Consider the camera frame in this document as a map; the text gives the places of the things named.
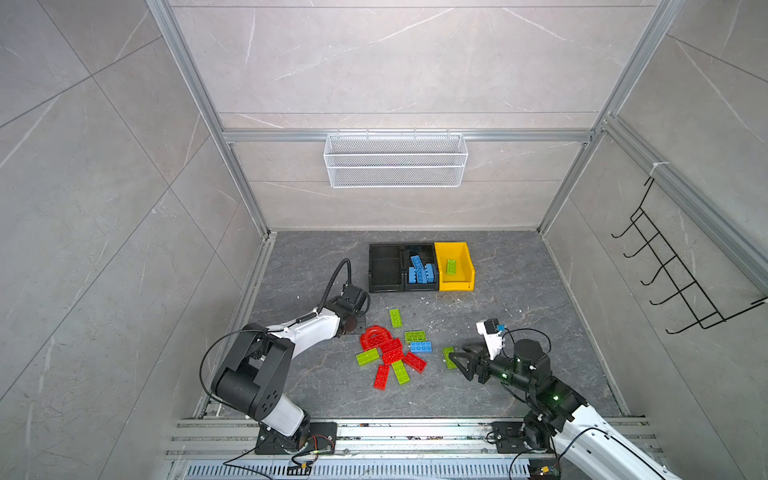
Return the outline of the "black bin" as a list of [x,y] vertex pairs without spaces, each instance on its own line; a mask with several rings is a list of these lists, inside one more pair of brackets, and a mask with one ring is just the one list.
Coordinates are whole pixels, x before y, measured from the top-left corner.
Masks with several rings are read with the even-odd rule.
[[392,293],[404,290],[402,247],[396,243],[369,245],[369,292]]
[[401,259],[405,291],[439,289],[436,253],[432,243],[405,244]]

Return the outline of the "yellow plastic bin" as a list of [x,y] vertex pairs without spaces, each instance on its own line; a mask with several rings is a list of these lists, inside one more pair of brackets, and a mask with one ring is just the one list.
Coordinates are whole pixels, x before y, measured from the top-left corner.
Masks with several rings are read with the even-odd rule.
[[466,242],[435,242],[441,292],[473,291],[476,270]]

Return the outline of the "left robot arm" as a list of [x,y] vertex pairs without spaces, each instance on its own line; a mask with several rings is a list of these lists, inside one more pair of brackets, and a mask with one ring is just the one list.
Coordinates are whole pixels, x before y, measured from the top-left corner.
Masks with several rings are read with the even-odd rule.
[[280,324],[252,322],[217,341],[232,344],[212,379],[198,373],[205,394],[255,420],[291,449],[310,437],[310,414],[285,394],[292,360],[317,344],[358,329],[370,306],[370,294],[352,283],[352,263],[342,259],[320,302],[308,313]]

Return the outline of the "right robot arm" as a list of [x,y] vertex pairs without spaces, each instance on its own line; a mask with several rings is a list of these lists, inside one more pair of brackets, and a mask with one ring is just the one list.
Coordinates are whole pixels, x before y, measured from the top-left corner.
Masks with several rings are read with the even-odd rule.
[[664,467],[625,439],[587,400],[551,370],[550,358],[533,339],[514,342],[512,353],[498,346],[467,346],[448,354],[468,380],[497,379],[528,407],[522,437],[532,450],[548,449],[592,479],[675,479]]

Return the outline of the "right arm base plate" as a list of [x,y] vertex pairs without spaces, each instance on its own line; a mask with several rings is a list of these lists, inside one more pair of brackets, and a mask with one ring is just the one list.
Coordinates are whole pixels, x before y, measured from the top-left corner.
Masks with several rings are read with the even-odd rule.
[[549,431],[523,421],[493,422],[485,441],[493,445],[499,454],[554,452]]

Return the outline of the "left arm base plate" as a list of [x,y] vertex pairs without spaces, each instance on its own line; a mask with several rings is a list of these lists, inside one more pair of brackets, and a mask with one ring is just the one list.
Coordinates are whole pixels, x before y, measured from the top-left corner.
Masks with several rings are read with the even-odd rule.
[[314,450],[315,441],[320,446],[329,446],[335,442],[338,424],[330,421],[311,421],[299,426],[290,436],[279,433],[276,429],[259,423],[260,431],[255,445],[256,455],[295,454],[299,451]]

